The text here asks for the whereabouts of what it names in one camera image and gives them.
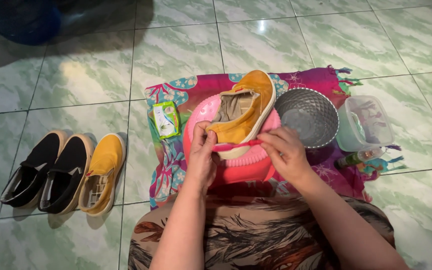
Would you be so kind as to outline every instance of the hand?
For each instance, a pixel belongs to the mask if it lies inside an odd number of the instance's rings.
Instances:
[[[195,188],[206,194],[216,177],[216,167],[220,158],[213,152],[213,146],[218,142],[218,137],[212,130],[205,136],[205,129],[210,124],[210,121],[201,121],[194,126],[183,189]]]
[[[276,171],[290,183],[313,171],[297,131],[280,127],[259,134],[258,139],[263,141],[261,147],[268,153]]]

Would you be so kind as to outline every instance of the shoe sole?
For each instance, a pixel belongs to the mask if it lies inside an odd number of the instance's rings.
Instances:
[[[68,133],[64,132],[63,130],[59,130],[59,129],[51,130],[50,132],[46,133],[41,139],[39,139],[39,141],[34,146],[38,145],[44,138],[46,138],[46,136],[48,136],[51,133],[57,134],[59,138],[59,149],[57,150],[57,157],[59,157],[61,155],[61,152],[63,151],[64,145],[66,145],[66,141],[68,140]],[[35,205],[37,205],[39,200],[39,194],[42,192],[45,184],[46,183],[43,183],[41,189],[38,191],[38,193],[36,193],[36,196],[33,199],[31,199],[30,202],[28,202],[23,206],[15,207],[15,208],[28,209],[28,208],[33,208]]]
[[[66,208],[64,208],[63,211],[61,211],[55,215],[67,214],[67,213],[73,211],[76,208],[76,206],[78,205],[79,193],[81,192],[81,188],[83,187],[83,183],[85,182],[84,177],[88,173],[89,163],[91,162],[91,158],[93,157],[93,152],[95,151],[95,147],[93,145],[93,142],[91,141],[91,139],[88,136],[86,136],[84,134],[74,134],[71,137],[69,137],[67,141],[69,141],[72,137],[80,138],[83,141],[84,145],[86,146],[85,147],[86,148],[86,157],[87,157],[86,158],[86,165],[84,167],[84,172],[82,174],[83,178],[79,181],[78,189],[76,189],[76,192],[74,193],[74,196],[72,197],[71,201],[69,202],[69,205]]]
[[[275,102],[276,102],[275,85],[273,83],[273,80],[269,76],[269,74],[266,72],[264,74],[266,74],[268,79],[271,81],[271,85],[273,86],[273,95],[271,96],[271,99],[269,100],[268,106],[266,106],[264,108],[264,110],[261,113],[261,116],[258,118],[256,123],[254,124],[254,127],[252,128],[251,132],[249,132],[249,134],[246,136],[246,138],[244,138],[244,140],[242,140],[240,143],[245,143],[249,140],[253,140],[256,138],[256,136],[259,133],[259,130],[263,126],[263,123],[265,122],[265,120],[267,119],[268,115],[271,113],[271,110],[273,109],[273,107],[275,105]],[[237,148],[234,148],[234,149],[229,150],[229,151],[218,152],[218,155],[224,160],[232,160],[232,159],[239,158],[240,156],[243,156],[246,152],[249,151],[250,148],[251,148],[251,146],[237,147]]]
[[[109,134],[105,135],[104,137],[106,137],[108,135],[114,135],[114,136],[116,136],[119,139],[119,142],[121,143],[121,146],[122,146],[123,157],[122,157],[121,162],[119,163],[119,167],[115,171],[115,173],[116,173],[116,179],[119,179],[118,175],[120,174],[120,170],[123,167],[124,161],[126,160],[126,144],[124,143],[123,138],[121,138],[121,136],[119,136],[118,134],[116,134],[116,133],[109,133]],[[88,216],[90,216],[90,217],[99,217],[99,216],[102,216],[102,215],[108,213],[111,210],[111,208],[113,207],[113,204],[114,204],[114,194],[116,193],[116,184],[117,184],[117,182],[115,181],[115,183],[113,185],[113,189],[111,190],[111,197],[109,197],[109,202],[107,203],[106,207],[104,207],[104,209],[101,212],[99,212],[99,213],[90,214],[90,213],[86,212],[86,214]]]

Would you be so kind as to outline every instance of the pink toothbrush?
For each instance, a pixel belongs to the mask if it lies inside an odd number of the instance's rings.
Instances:
[[[255,140],[250,140],[250,141],[242,143],[242,144],[232,144],[232,143],[215,144],[213,146],[213,152],[229,151],[233,148],[243,147],[243,146],[260,145],[262,142],[263,142],[262,140],[255,139]]]

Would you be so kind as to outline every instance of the person's left hand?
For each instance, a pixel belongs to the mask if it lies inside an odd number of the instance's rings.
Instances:
[[[206,194],[216,177],[216,167],[220,162],[218,154],[213,152],[213,146],[218,142],[216,133],[210,130],[205,135],[205,129],[211,124],[210,121],[197,122],[189,152],[188,168],[184,178],[183,189],[195,188]]]

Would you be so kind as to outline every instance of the metal bowl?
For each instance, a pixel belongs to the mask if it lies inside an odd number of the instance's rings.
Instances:
[[[297,130],[305,148],[321,148],[336,137],[338,111],[323,94],[309,88],[292,88],[274,104],[281,125]]]

